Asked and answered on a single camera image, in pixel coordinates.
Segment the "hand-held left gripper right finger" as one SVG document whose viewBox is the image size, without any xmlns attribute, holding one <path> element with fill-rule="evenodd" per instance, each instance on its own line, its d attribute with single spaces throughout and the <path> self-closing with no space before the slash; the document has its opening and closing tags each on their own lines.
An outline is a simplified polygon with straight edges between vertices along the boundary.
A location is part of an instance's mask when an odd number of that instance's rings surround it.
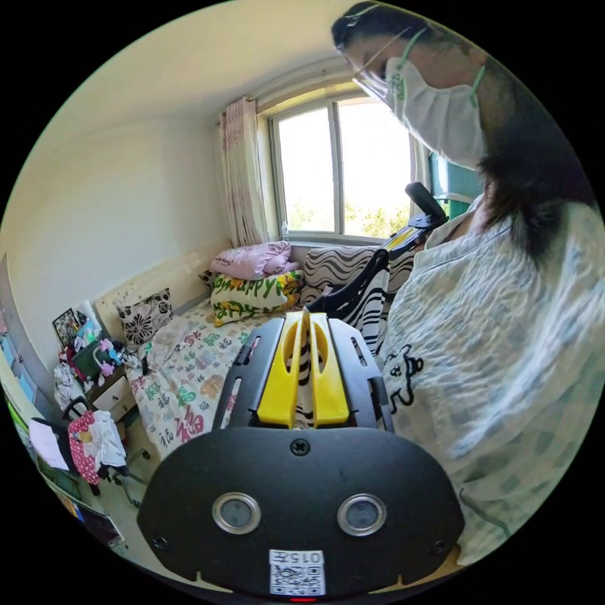
<svg viewBox="0 0 605 605">
<path fill-rule="evenodd" d="M 328 317 L 311 313 L 308 319 L 314 428 L 343 426 L 350 412 Z"/>
</svg>

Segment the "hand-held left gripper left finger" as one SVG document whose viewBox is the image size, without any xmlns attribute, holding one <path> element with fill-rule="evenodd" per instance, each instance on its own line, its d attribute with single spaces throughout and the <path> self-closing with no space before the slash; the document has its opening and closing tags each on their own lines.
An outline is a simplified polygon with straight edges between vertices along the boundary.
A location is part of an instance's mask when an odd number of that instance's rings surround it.
<svg viewBox="0 0 605 605">
<path fill-rule="evenodd" d="M 306 334 L 303 312 L 286 314 L 276 326 L 277 344 L 256 414 L 263 424 L 291 429 L 295 424 L 301 347 Z"/>
</svg>

